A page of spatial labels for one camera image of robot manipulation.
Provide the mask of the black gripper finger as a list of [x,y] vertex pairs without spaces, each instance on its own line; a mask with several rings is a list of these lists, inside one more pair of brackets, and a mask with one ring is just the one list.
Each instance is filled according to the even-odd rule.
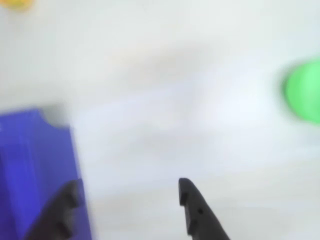
[[229,240],[205,198],[188,178],[178,180],[179,204],[184,207],[186,231],[193,240]]
[[83,205],[80,179],[66,182],[46,202],[23,238],[25,240],[83,240]]

